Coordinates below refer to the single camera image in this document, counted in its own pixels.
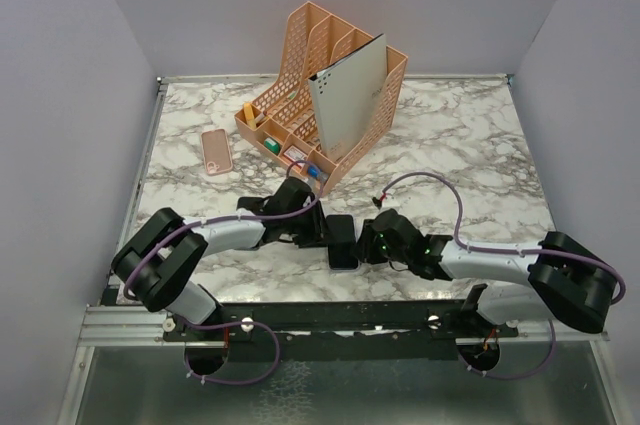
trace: cable connector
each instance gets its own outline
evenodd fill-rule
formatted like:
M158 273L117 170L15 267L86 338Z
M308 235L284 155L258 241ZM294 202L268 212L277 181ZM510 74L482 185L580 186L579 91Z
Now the cable connector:
M380 195L380 198L373 197L373 198L371 199L371 201L372 201L372 202L373 202L373 204L376 206L376 208L377 208L378 210L380 210L380 209L382 208L382 201L383 201L385 198L387 198L387 194L386 194L386 193L383 193L382 195Z

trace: screw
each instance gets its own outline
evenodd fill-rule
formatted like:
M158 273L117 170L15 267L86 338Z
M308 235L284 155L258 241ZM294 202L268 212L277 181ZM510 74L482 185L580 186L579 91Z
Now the screw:
M167 332L173 332L176 328L176 322L173 318L167 318L164 322L162 322L162 329Z
M431 329L431 330L437 330L440 328L440 326L442 325L442 322L440 321L440 317L437 315L430 315L429 318L427 318L427 326Z

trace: desk file organizer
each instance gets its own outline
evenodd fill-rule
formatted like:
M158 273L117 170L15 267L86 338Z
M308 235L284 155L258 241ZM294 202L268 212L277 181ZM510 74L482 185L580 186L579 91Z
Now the desk file organizer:
M314 3L307 2L298 8L287 21L278 79L252 102L254 116L264 113L266 119L252 130L244 118L244 111L240 110L235 115L240 135L263 155L285 168L290 162L284 153L290 146L295 146L306 154L307 160L329 176L324 194L331 191L391 128L407 56L387 47L387 78L382 87L382 97L362 139L336 163L329 160L320 147L308 78L372 39L372 35ZM267 138L273 138L280 144L277 155L263 145ZM299 170L294 168L292 174L307 179L307 168L306 165Z

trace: robotic arm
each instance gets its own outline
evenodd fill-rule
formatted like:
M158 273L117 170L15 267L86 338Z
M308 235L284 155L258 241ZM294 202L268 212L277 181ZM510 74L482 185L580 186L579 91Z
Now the robotic arm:
M143 267L141 260L165 237L180 229L185 221L170 208L154 214L116 255L114 273L131 282L131 291L151 312L166 309L201 325L222 323L222 306L205 289L189 280L198 261L225 250L254 250L292 237L299 247L331 246L343 237L327 225L319 201L293 218L260 221L259 216L282 215L303 208L313 197L301 180L288 177L272 196L242 197L238 201L238 220L193 227L176 236L167 248ZM256 217L253 220L242 217ZM351 253L363 263L400 262L427 280L475 278L493 283L474 287L463 305L461 316L481 328L495 327L509 320L557 318L587 333L603 330L617 284L605 269L585 264L580 257L598 260L570 237L549 232L541 241L527 244L486 244L493 253L473 251L470 243L459 245L449 235L423 235L404 216L393 209L365 220L363 231ZM523 250L564 252L572 259L539 254L524 255Z

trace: white clipboard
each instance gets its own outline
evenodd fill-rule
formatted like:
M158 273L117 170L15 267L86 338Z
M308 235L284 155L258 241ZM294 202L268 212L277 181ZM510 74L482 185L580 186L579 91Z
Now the white clipboard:
M384 34L309 78L322 152L342 159L364 136L387 78Z

